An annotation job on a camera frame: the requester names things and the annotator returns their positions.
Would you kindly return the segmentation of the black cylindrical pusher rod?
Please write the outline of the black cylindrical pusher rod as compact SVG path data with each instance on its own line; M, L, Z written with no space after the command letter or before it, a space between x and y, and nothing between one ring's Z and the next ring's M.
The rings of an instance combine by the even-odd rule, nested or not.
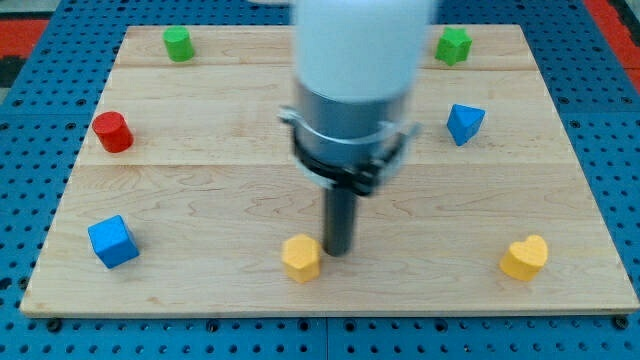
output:
M346 255L352 244L357 214L357 196L348 189L324 191L323 248L334 257Z

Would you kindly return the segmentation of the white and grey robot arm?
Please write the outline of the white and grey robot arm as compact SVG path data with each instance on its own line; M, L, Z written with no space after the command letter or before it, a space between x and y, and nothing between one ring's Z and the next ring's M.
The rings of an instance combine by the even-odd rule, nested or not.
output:
M433 0L299 0L294 23L295 103L279 117L291 128L296 164L324 190L323 248L351 248L358 200L402 167L420 130L408 124Z

